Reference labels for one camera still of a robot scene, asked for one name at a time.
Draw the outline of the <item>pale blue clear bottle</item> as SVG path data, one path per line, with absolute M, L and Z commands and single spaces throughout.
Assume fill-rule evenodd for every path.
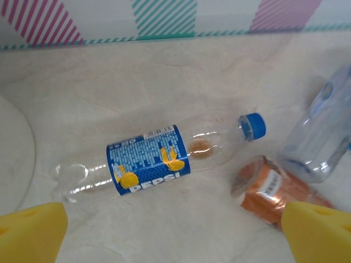
M 284 142 L 278 162 L 309 184 L 327 179 L 351 151 L 351 64 L 326 82 Z

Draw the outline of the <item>brown label plastic bottle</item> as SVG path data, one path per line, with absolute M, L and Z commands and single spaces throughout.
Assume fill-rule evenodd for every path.
M 253 157 L 237 172 L 231 194 L 242 208 L 279 230 L 287 202 L 335 208 L 317 190 L 263 155 Z

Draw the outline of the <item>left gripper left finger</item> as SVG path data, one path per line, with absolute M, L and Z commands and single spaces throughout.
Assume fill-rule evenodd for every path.
M 0 263 L 55 263 L 67 226 L 59 202 L 0 216 Z

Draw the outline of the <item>Pepsi plastic bottle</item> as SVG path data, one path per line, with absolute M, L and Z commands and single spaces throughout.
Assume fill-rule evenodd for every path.
M 77 203 L 109 187 L 119 195 L 134 193 L 218 167 L 266 131 L 263 117 L 256 112 L 238 117 L 231 112 L 194 115 L 64 158 L 54 168 L 53 196 Z

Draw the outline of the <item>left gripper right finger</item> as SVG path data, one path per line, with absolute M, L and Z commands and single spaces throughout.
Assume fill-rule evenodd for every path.
M 281 226 L 296 263 L 351 263 L 351 213 L 288 202 Z

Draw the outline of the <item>white plastic bin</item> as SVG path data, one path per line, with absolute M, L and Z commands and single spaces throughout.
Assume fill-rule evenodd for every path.
M 0 96 L 0 216 L 21 206 L 35 168 L 35 141 L 26 117 Z

